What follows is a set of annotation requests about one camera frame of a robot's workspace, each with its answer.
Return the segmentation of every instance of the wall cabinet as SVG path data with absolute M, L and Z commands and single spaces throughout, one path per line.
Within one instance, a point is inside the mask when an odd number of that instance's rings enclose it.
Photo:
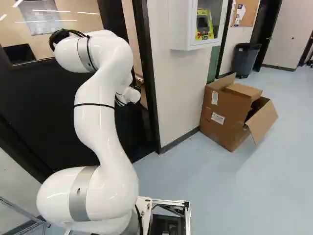
M 171 49 L 221 45 L 227 0 L 169 0 Z

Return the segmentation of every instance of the black trash can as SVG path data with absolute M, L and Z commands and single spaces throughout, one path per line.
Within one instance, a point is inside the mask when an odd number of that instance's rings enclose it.
M 237 77 L 247 78 L 249 76 L 261 46 L 262 44 L 251 43 L 240 43 L 235 46 L 231 69 L 237 73 Z

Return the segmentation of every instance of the yellow aed device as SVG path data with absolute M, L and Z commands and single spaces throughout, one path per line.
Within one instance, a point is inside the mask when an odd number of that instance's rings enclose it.
M 209 9 L 197 9 L 196 41 L 214 39 L 211 11 Z

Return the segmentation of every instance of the light blue floor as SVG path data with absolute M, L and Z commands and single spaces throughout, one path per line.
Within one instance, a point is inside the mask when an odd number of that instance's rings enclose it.
M 189 200 L 192 235 L 311 235 L 313 70 L 262 68 L 237 81 L 264 89 L 277 109 L 263 141 L 249 137 L 230 153 L 196 133 L 134 164 L 140 195 Z

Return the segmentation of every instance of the open cardboard box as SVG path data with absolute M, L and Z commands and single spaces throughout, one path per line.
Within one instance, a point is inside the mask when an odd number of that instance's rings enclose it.
M 234 83 L 233 73 L 206 85 L 200 131 L 229 151 L 250 134 L 257 144 L 278 118 L 262 90 Z

